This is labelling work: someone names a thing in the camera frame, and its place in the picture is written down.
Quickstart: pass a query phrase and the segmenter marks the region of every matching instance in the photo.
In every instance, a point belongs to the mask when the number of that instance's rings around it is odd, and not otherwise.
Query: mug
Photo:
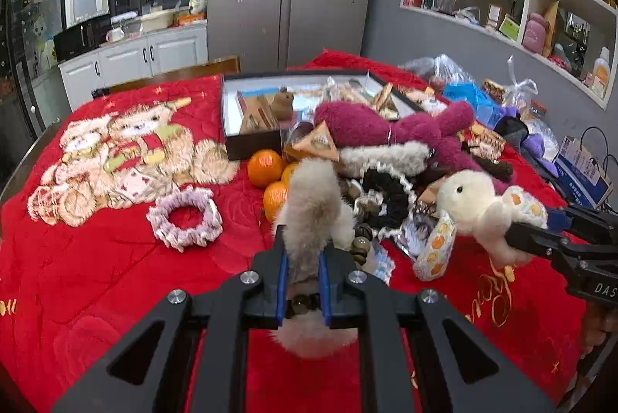
[[[105,40],[107,42],[112,42],[112,41],[120,41],[124,38],[124,31],[122,31],[122,28],[114,28],[111,29],[110,31],[107,32],[107,34],[105,35]]]

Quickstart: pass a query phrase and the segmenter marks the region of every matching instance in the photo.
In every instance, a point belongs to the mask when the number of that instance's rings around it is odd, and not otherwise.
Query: lavender scrunchie
[[[159,197],[146,215],[152,225],[154,236],[162,240],[167,247],[178,249],[181,253],[191,244],[207,246],[219,237],[223,231],[222,219],[217,206],[211,199],[212,190],[187,186],[183,191]],[[169,213],[178,207],[197,207],[204,219],[195,228],[181,230],[169,222]]]

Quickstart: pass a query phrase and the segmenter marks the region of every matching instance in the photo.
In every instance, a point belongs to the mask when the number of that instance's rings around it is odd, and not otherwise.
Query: human hand
[[[607,333],[618,331],[618,308],[608,308],[594,302],[586,302],[582,319],[580,341],[584,352],[589,354],[596,345],[601,345]]]

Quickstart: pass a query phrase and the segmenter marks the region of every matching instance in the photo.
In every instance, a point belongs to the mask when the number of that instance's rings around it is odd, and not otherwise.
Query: screw
[[[240,282],[243,284],[255,284],[258,280],[260,280],[260,274],[255,270],[247,270],[240,274]]]
[[[187,299],[187,293],[182,289],[173,289],[168,293],[168,302],[172,305],[178,305]]]
[[[423,289],[421,291],[420,297],[425,303],[433,305],[434,303],[438,303],[440,295],[435,289]]]
[[[362,284],[367,280],[367,274],[362,270],[352,270],[348,273],[348,280],[353,284]]]

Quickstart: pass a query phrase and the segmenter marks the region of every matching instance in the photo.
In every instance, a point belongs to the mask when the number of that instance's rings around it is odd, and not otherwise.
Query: open box
[[[386,85],[381,78],[368,71],[359,70],[298,70],[280,71],[274,73],[242,73],[239,75],[224,75],[221,87],[221,115],[223,131],[226,138],[226,149],[230,160],[246,160],[256,151],[269,148],[282,153],[282,146],[287,136],[287,126],[278,130],[240,133],[243,113],[237,99],[238,93],[251,94],[255,91],[278,90],[287,87],[292,90],[309,86],[325,86],[328,79],[336,83],[347,83],[356,80],[365,87],[369,94],[377,94]],[[421,111],[420,107],[407,99],[394,88],[391,97],[401,118]],[[294,98],[293,108],[301,109],[299,104],[303,99]]]

